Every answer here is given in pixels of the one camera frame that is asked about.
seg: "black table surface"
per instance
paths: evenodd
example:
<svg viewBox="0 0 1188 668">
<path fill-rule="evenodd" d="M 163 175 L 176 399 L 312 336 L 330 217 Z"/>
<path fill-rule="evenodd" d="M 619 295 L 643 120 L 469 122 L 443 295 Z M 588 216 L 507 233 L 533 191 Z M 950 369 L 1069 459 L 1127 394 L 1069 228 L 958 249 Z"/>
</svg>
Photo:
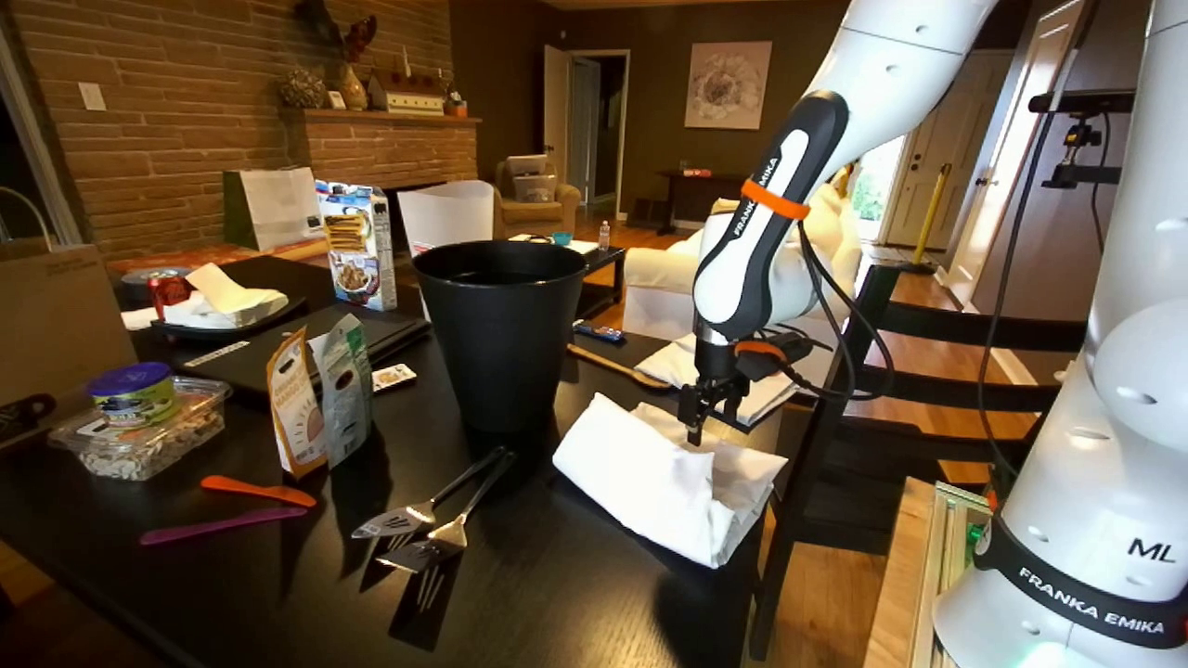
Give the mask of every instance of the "black table surface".
<svg viewBox="0 0 1188 668">
<path fill-rule="evenodd" d="M 0 538 L 169 663 L 740 663 L 756 529 L 708 572 L 622 529 L 553 468 L 481 499 L 443 600 L 411 616 L 408 575 L 377 566 L 348 529 L 433 494 L 474 454 L 433 336 L 397 358 L 419 378 L 376 399 L 376 439 L 356 456 L 298 482 L 318 496 L 301 519 L 137 544 L 152 528 L 268 504 L 204 494 L 199 475 L 286 482 L 268 410 L 231 399 L 228 430 L 147 482 L 95 478 L 57 444 L 4 454 Z M 667 394 L 568 358 L 557 433 L 594 394 L 673 409 Z M 770 419 L 740 441 L 775 433 Z"/>
</svg>

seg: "box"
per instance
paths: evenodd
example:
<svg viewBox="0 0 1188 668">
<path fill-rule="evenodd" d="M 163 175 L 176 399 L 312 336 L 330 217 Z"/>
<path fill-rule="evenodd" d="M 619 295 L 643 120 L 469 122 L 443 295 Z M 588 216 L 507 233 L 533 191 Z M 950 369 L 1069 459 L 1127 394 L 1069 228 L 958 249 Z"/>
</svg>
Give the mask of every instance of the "box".
<svg viewBox="0 0 1188 668">
<path fill-rule="evenodd" d="M 369 310 L 397 309 L 395 221 L 383 188 L 315 181 L 315 199 L 330 240 L 334 295 Z"/>
</svg>

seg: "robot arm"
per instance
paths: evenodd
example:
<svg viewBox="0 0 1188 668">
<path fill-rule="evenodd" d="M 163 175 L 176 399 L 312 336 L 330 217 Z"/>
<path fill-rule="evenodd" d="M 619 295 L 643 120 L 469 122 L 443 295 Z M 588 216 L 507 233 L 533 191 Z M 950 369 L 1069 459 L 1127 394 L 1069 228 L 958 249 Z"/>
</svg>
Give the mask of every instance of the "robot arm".
<svg viewBox="0 0 1188 668">
<path fill-rule="evenodd" d="M 812 303 L 812 259 L 782 272 L 782 284 L 772 284 L 772 257 L 789 221 L 805 217 L 803 199 L 823 175 L 912 131 L 935 107 L 990 6 L 995 0 L 850 2 L 810 91 L 789 107 L 770 157 L 741 186 L 741 205 L 726 228 L 697 262 L 697 384 L 679 399 L 689 441 L 700 439 L 708 410 L 731 419 L 746 397 L 736 346 L 772 320 L 772 293 L 798 288 L 805 293 L 805 309 Z"/>
</svg>

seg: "wooden floor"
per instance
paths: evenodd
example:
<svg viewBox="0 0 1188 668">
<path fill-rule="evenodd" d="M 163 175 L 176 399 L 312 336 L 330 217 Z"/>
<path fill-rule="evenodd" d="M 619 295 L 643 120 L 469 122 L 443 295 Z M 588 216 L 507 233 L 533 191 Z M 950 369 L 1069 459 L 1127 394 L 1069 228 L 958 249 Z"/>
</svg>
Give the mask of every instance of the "wooden floor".
<svg viewBox="0 0 1188 668">
<path fill-rule="evenodd" d="M 679 233 L 655 233 L 616 227 L 611 243 L 673 243 Z M 912 300 L 948 300 L 928 279 L 912 280 Z M 960 353 L 935 356 L 897 347 L 893 365 L 938 358 L 943 366 L 968 366 Z M 954 423 L 954 415 L 907 415 L 918 423 Z M 857 668 L 866 663 L 866 639 L 872 626 L 885 580 L 885 555 L 846 554 L 823 544 L 798 544 L 782 580 L 775 643 L 770 659 L 741 659 L 741 668 Z M 0 586 L 13 600 L 13 612 L 0 618 L 0 663 L 4 668 L 49 668 L 49 663 L 157 663 L 137 643 L 117 634 L 95 612 L 63 595 L 49 575 L 28 566 L 0 543 Z"/>
</svg>

